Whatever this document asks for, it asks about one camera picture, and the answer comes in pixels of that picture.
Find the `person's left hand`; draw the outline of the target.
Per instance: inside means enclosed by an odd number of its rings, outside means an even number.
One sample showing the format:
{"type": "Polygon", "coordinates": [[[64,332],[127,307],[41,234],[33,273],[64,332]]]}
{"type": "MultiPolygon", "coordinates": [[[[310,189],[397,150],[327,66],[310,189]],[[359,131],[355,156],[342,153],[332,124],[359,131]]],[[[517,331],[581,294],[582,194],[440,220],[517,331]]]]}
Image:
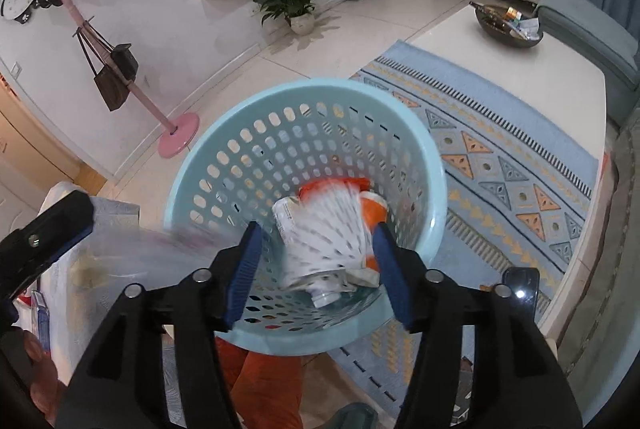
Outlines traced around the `person's left hand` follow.
{"type": "Polygon", "coordinates": [[[23,334],[24,348],[32,362],[30,396],[35,407],[43,413],[44,419],[54,427],[66,386],[58,380],[58,369],[36,336],[30,331],[23,331],[23,334]]]}

